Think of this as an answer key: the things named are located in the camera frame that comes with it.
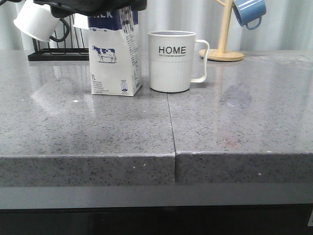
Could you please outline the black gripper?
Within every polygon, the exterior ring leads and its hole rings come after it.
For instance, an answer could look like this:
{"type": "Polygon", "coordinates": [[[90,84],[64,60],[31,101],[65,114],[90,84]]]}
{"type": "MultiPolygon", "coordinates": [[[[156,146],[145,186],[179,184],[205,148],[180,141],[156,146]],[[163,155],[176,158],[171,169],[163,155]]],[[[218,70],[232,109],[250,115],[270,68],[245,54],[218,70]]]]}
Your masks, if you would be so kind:
{"type": "Polygon", "coordinates": [[[65,18],[78,13],[85,16],[99,16],[107,11],[130,6],[133,11],[147,8],[147,0],[34,0],[39,5],[49,5],[52,16],[65,18]]]}

